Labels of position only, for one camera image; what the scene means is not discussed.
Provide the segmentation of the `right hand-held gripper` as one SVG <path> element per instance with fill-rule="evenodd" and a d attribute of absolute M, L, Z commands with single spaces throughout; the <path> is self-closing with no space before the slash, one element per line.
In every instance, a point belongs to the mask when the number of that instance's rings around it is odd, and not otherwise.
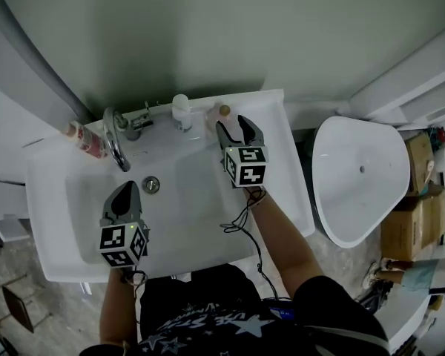
<path fill-rule="evenodd" d="M 268 167 L 268 149 L 260 128 L 243 115 L 237 117 L 243 141 L 235 140 L 221 121 L 215 128 L 222 151 L 222 168 L 235 188 L 260 187 Z"/>

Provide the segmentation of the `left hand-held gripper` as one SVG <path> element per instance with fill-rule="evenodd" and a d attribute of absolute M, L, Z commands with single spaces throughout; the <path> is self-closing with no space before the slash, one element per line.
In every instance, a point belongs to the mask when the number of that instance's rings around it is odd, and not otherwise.
<path fill-rule="evenodd" d="M 119 186 L 105 201 L 98 251 L 111 268 L 132 268 L 148 255 L 149 227 L 142 218 L 134 181 Z"/>

